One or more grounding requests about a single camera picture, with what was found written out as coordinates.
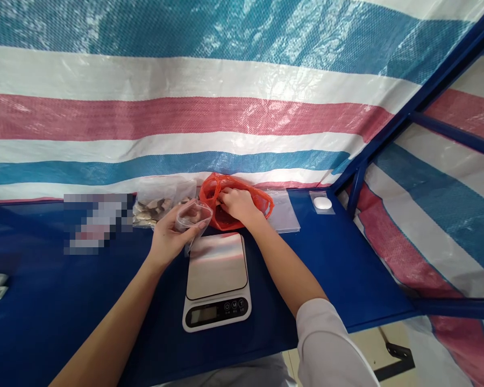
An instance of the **stainless steel weighing plate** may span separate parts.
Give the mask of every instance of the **stainless steel weighing plate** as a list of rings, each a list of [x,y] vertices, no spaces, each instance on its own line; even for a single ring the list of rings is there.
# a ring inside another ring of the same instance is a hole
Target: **stainless steel weighing plate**
[[[247,284],[244,243],[239,233],[204,236],[192,244],[187,298],[198,300]]]

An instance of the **striped tarpaulin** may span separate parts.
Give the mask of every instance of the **striped tarpaulin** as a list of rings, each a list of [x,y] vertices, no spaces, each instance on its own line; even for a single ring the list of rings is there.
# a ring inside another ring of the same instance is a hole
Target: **striped tarpaulin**
[[[0,1],[0,200],[212,171],[322,187],[484,0]]]
[[[484,56],[428,114],[484,138]],[[355,222],[408,291],[484,297],[483,154],[411,125],[369,167],[358,208]],[[423,385],[484,386],[484,321],[407,326]]]

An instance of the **floor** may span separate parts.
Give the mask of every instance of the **floor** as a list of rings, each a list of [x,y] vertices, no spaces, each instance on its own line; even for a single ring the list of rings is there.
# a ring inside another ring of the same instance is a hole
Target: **floor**
[[[393,324],[382,326],[382,330],[393,344],[398,344],[409,348],[409,338],[405,332],[405,327],[401,321]],[[383,337],[378,328],[368,329],[367,331],[357,332],[350,335],[352,340],[360,348],[367,361],[373,370],[388,366],[398,359],[389,355],[386,350]],[[297,368],[300,363],[300,357],[297,349],[292,349],[283,352],[285,364],[289,369],[289,375],[296,379],[298,386],[301,386],[301,381],[297,377]],[[416,369],[404,372],[403,374],[392,377],[380,383],[382,387],[417,387]]]

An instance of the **red stripe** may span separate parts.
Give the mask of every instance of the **red stripe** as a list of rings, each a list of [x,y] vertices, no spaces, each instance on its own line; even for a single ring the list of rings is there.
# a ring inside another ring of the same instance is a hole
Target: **red stripe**
[[[70,101],[0,95],[0,139],[136,140],[153,134],[360,134],[369,142],[392,118],[361,104],[306,104],[256,98]]]
[[[416,289],[422,297],[462,297],[406,239],[391,220],[382,199],[366,183],[360,191],[358,208],[369,243],[400,282]]]
[[[382,199],[364,183],[359,216],[371,246],[393,274],[425,298],[463,298],[448,284],[387,213]],[[484,330],[479,320],[431,316],[436,338],[450,352],[457,365],[476,384],[484,386]]]
[[[426,111],[430,117],[484,138],[484,98],[448,89]]]
[[[484,329],[480,320],[430,316],[434,334],[457,365],[474,382],[484,386]]]
[[[332,184],[321,184],[321,183],[298,183],[293,181],[288,182],[266,182],[266,183],[258,183],[254,186],[260,189],[278,189],[278,188],[325,188],[329,187]]]

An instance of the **red mesh bag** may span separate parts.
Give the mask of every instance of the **red mesh bag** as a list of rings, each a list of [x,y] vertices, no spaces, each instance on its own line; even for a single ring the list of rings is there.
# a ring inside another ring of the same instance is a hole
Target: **red mesh bag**
[[[263,214],[265,214],[265,218],[267,219],[269,216],[271,216],[274,203],[273,199],[269,195],[258,188],[241,182],[233,176],[221,175],[214,172],[204,181],[199,192],[199,199],[208,204],[208,206],[210,206],[210,208],[213,210],[210,226],[213,226],[221,231],[236,230],[244,227],[241,222],[225,212],[221,206],[215,205],[215,201],[217,200],[219,193],[224,188],[236,188],[249,191],[251,193],[251,197],[253,198],[254,205]]]

